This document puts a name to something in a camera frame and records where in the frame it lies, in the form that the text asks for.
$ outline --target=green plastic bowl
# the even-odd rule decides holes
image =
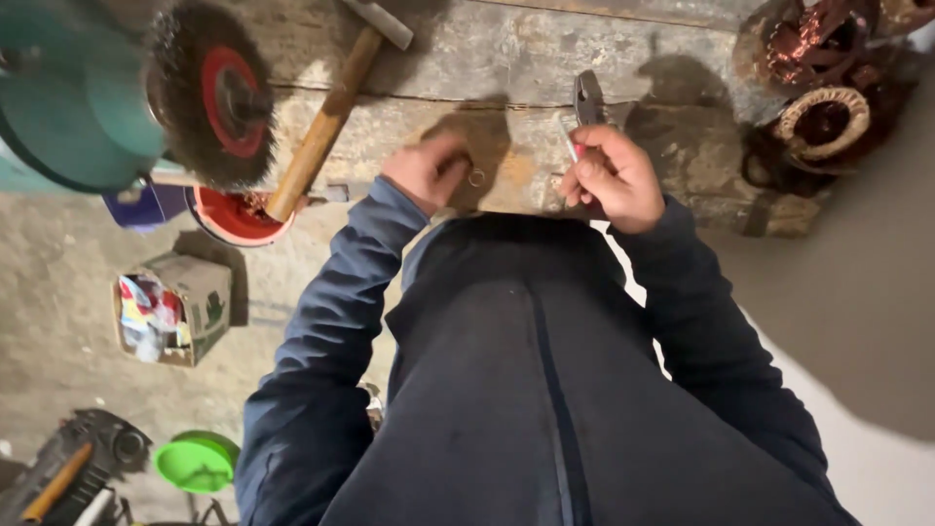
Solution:
[[[227,444],[212,439],[208,433],[190,431],[160,447],[152,456],[152,465],[162,478],[190,493],[213,493],[226,488],[234,480],[236,461]]]

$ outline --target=hammer head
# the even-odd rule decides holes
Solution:
[[[343,0],[355,13],[360,15],[370,25],[376,27],[387,40],[393,42],[399,49],[405,51],[412,42],[412,31],[391,15],[376,2],[358,0]]]

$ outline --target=dark blue sweatshirt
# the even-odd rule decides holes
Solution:
[[[670,197],[651,232],[612,232],[645,308],[580,222],[486,214],[421,243],[387,315],[374,436],[356,385],[427,224],[383,178],[351,209],[244,409],[241,524],[854,524],[812,417]]]

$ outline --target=wooden workbench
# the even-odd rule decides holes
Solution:
[[[339,0],[223,3],[272,65],[279,100],[275,177],[362,22]],[[567,168],[568,156],[552,115],[561,111],[573,121],[574,78],[593,69],[611,122],[649,152],[663,187],[691,206],[700,225],[797,237],[819,210],[817,201],[764,195],[740,176],[735,123],[771,118],[782,102],[738,82],[730,65],[734,31],[757,0],[381,4],[415,39],[405,52],[384,45],[316,191],[346,184],[360,197],[387,155],[444,118],[467,133],[485,174],[480,188],[459,189],[456,207],[555,212],[550,181]]]

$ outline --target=wooden hammer handle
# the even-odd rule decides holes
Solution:
[[[367,72],[376,56],[383,35],[368,25],[357,38],[351,55],[348,57],[341,77],[331,88],[322,108],[309,126],[309,132],[302,139],[302,146],[294,153],[293,160],[282,175],[276,192],[266,204],[266,213],[277,221],[285,223],[295,210],[300,197],[304,196],[309,185],[322,169],[331,146],[338,138],[338,133],[353,109],[353,102]]]
[[[75,480],[75,475],[81,471],[81,467],[91,457],[93,450],[94,447],[89,442],[76,451],[42,492],[26,506],[26,509],[22,510],[20,520],[27,524],[41,523],[52,506],[62,497],[71,482]]]

